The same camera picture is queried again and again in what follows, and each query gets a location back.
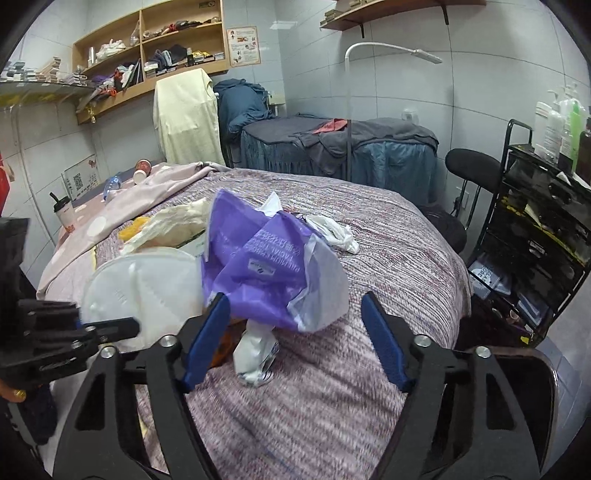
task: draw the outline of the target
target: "poster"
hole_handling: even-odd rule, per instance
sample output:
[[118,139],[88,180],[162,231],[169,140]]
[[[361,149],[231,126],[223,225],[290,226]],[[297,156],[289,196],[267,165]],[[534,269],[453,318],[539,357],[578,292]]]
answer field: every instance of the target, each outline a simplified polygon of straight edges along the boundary
[[256,65],[261,62],[256,27],[228,28],[230,67]]

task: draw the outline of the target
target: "crumpled tissue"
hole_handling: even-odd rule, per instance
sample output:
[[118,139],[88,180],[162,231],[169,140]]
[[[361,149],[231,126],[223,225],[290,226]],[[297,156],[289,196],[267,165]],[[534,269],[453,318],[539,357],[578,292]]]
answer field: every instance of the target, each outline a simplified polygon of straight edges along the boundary
[[349,225],[343,226],[324,215],[305,215],[304,219],[308,225],[322,234],[331,247],[350,254],[359,253],[359,244]]

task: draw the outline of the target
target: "wooden shelf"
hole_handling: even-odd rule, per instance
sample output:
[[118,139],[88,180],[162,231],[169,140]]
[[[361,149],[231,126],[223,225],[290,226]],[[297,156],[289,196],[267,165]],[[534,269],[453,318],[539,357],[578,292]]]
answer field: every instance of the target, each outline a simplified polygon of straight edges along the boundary
[[486,0],[443,0],[441,3],[436,0],[374,0],[344,12],[328,22],[321,22],[320,28],[344,31],[378,18],[421,8],[441,7],[441,4],[486,5]]
[[[177,75],[179,73],[188,72],[189,70],[195,70],[195,69],[203,69],[203,70],[205,70],[205,73],[207,73],[208,75],[211,75],[214,73],[226,72],[229,70],[229,68],[230,68],[230,61],[229,60],[227,60],[227,59],[226,60],[216,60],[216,61],[210,61],[207,63],[202,63],[200,65],[194,65],[193,67],[184,67],[184,68],[175,70],[174,72],[165,73],[163,75],[159,75],[157,77],[147,79],[147,80],[143,81],[142,83],[139,83],[137,85],[133,85],[133,86],[129,87],[127,90],[125,90],[123,92],[117,93],[117,95],[115,95],[114,97],[109,97],[106,100],[101,101],[98,105],[96,105],[93,108],[95,118],[98,118],[101,115],[104,115],[105,113],[112,110],[113,108],[121,106],[126,102],[129,102],[131,100],[139,98],[143,95],[146,95],[147,93],[153,92],[154,89],[156,88],[156,82],[158,80],[163,79],[163,78],[171,77],[172,75]],[[79,124],[84,124],[84,123],[89,122],[91,120],[88,111],[80,112],[77,114],[77,116],[78,116],[78,123]]]
[[[201,63],[192,67],[182,67],[174,72],[144,80],[137,85],[127,88],[123,92],[117,93],[113,97],[108,97],[97,102],[95,105],[91,102],[94,117],[100,117],[135,98],[153,92],[156,82],[162,78],[199,68],[203,69],[209,75],[228,71],[230,68],[230,53],[228,51],[226,30],[223,25],[222,2],[223,0],[213,0],[212,6],[204,8],[200,8],[200,2],[197,0],[170,0],[162,2],[119,18],[94,30],[94,32],[74,43],[72,48],[72,65],[87,65],[88,51],[91,47],[98,52],[100,46],[109,43],[111,39],[123,40],[128,45],[130,36],[139,23],[139,44],[126,48],[102,62],[85,69],[83,72],[89,79],[92,79],[97,74],[110,76],[118,65],[125,62],[137,61],[138,59],[141,59],[143,67],[145,62],[154,56],[156,50],[166,50],[174,44],[179,44],[184,48],[190,47],[194,52],[199,50],[206,51],[212,55],[218,52],[224,52],[225,54],[225,60]],[[222,19],[222,21],[204,23],[215,17]],[[170,24],[184,20],[201,22],[202,25],[170,32],[147,40],[143,38],[143,34],[148,31],[159,31]],[[91,120],[89,112],[86,109],[77,113],[77,117],[80,124]]]
[[77,102],[92,93],[91,87],[47,82],[0,82],[0,109],[14,105],[36,105],[38,103]]
[[107,57],[103,61],[99,63],[95,63],[92,67],[88,67],[82,73],[88,77],[88,79],[92,79],[92,77],[98,73],[112,73],[113,70],[120,65],[121,63],[125,62],[125,59],[129,59],[129,61],[137,61],[140,57],[139,53],[139,44],[133,47],[126,48],[125,50],[121,50],[110,57]]
[[152,37],[149,38],[148,40],[142,40],[142,44],[143,45],[147,45],[153,41],[156,40],[160,40],[161,38],[167,38],[167,37],[172,37],[173,35],[177,35],[179,33],[183,33],[185,31],[193,31],[193,30],[197,30],[198,28],[207,28],[207,27],[215,27],[217,25],[222,25],[222,22],[215,22],[215,23],[205,23],[203,25],[199,25],[197,27],[190,27],[190,28],[185,28],[184,30],[180,30],[178,32],[169,32],[169,33],[165,33],[164,35],[159,35],[158,37]]

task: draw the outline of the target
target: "black chair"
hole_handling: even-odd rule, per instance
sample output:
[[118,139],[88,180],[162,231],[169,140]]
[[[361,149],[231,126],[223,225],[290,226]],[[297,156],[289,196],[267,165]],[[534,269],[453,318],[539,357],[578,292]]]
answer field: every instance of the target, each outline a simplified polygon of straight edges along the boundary
[[[460,253],[466,246],[466,230],[470,226],[470,223],[472,223],[480,190],[488,190],[494,195],[499,188],[501,182],[501,164],[498,160],[484,153],[466,150],[464,148],[455,148],[450,150],[446,155],[445,165],[449,172],[464,179],[462,191],[454,202],[452,212],[447,213],[439,205],[419,207],[419,210],[435,226],[447,243],[453,248],[454,252]],[[475,183],[478,188],[474,194],[468,222],[464,227],[458,217],[469,181]]]

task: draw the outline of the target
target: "blue bed skirt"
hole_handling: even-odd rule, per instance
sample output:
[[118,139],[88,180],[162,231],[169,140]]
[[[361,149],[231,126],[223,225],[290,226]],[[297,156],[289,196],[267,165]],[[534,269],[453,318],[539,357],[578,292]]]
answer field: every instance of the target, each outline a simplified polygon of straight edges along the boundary
[[[351,180],[398,192],[415,205],[437,200],[437,157],[424,144],[383,141],[360,145],[353,152]],[[266,144],[242,131],[241,161],[237,167],[330,176],[344,180],[345,162],[334,175],[318,168],[304,150],[291,143]]]

